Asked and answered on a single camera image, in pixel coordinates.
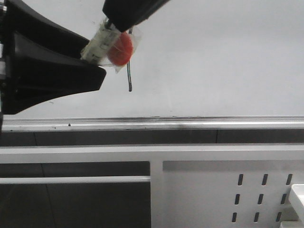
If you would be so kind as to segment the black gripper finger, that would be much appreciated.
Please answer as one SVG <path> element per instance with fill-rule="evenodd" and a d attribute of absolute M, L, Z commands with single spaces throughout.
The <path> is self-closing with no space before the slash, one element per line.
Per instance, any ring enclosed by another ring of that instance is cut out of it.
<path fill-rule="evenodd" d="M 106 71 L 81 60 L 83 36 L 45 18 L 21 0 L 1 3 L 5 74 L 1 110 L 18 114 L 67 95 L 97 91 Z"/>
<path fill-rule="evenodd" d="M 108 27 L 114 26 L 120 32 L 142 23 L 168 0 L 105 0 L 103 13 L 106 15 Z"/>

